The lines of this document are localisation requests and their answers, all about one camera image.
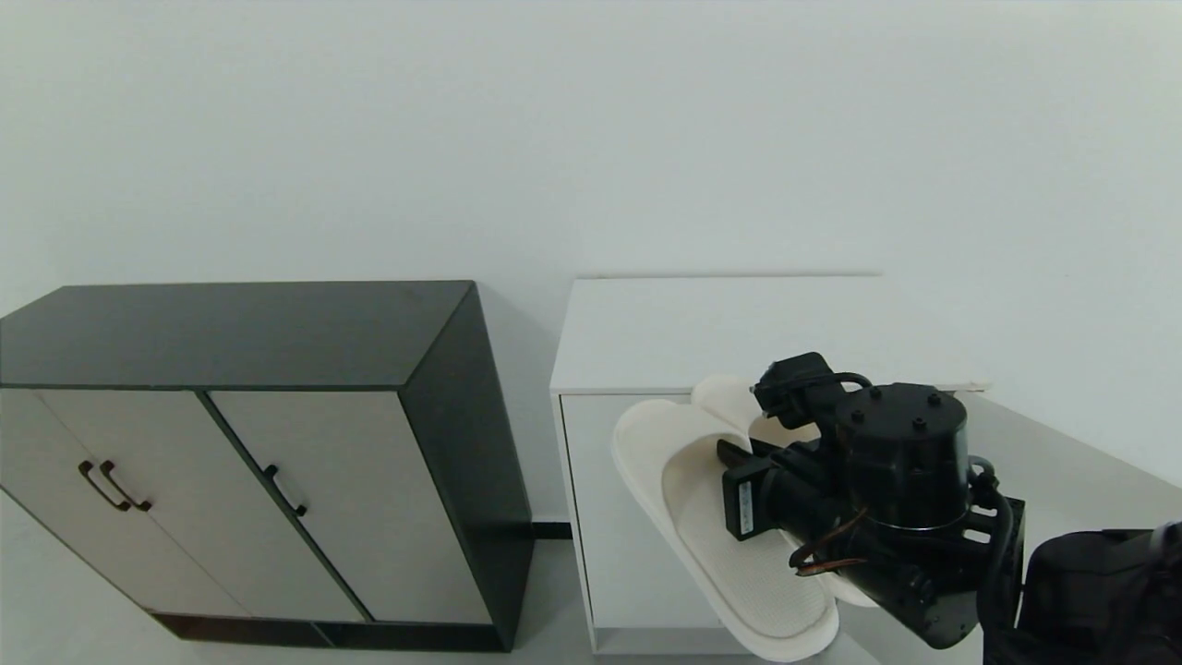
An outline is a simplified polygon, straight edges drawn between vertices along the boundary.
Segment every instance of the black robotic arm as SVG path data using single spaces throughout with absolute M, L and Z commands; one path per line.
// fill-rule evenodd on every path
M 767 418 L 820 438 L 719 442 L 735 539 L 791 533 L 798 575 L 846 578 L 934 648 L 980 622 L 986 664 L 1182 664 L 1182 523 L 1052 539 L 1024 586 L 1025 503 L 969 456 L 955 397 L 873 386 L 816 353 L 772 365 L 752 392 Z

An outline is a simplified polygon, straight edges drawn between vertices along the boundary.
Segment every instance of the black cabinet top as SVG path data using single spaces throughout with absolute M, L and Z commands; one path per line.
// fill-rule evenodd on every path
M 389 390 L 472 281 L 66 286 L 0 319 L 0 386 Z

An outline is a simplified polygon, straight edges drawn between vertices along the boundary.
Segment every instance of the white slipper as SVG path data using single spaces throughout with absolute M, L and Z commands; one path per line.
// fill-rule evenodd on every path
M 616 425 L 612 457 L 624 484 L 673 547 L 735 639 L 765 660 L 791 663 L 837 635 L 833 594 L 788 573 L 793 548 L 774 533 L 745 542 L 722 513 L 719 439 L 751 449 L 745 432 L 691 406 L 649 400 Z
M 797 430 L 785 430 L 779 420 L 764 418 L 764 410 L 760 409 L 755 396 L 751 395 L 749 382 L 739 377 L 709 377 L 697 386 L 690 395 L 689 402 L 697 409 L 714 416 L 727 425 L 730 425 L 743 435 L 766 442 L 774 446 L 784 448 L 797 442 L 808 442 L 820 437 L 816 425 L 808 425 Z M 751 450 L 748 442 L 746 449 Z M 777 529 L 791 548 L 795 550 L 803 543 L 787 532 Z M 787 568 L 787 560 L 784 560 L 785 571 L 790 575 L 795 573 Z M 838 600 L 857 605 L 858 607 L 878 607 L 865 593 L 852 582 L 836 573 L 826 573 L 817 578 L 829 588 L 830 593 Z

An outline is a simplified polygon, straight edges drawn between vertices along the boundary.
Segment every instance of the slipper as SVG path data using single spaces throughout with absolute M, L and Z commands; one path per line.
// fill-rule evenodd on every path
M 616 425 L 612 458 L 624 484 L 690 573 L 722 625 L 748 651 L 791 663 L 837 637 L 834 594 L 787 569 L 794 549 L 772 532 L 745 542 L 723 527 L 716 443 L 751 450 L 746 431 L 693 405 L 649 400 Z

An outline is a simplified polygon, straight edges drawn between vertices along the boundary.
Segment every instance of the black baseboard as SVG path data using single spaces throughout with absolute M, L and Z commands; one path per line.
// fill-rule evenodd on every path
M 574 535 L 570 522 L 534 522 L 533 537 L 539 541 L 570 541 Z
M 493 625 L 467 624 L 337 624 L 280 619 L 151 615 L 176 637 L 267 646 L 356 648 L 371 651 L 508 652 Z

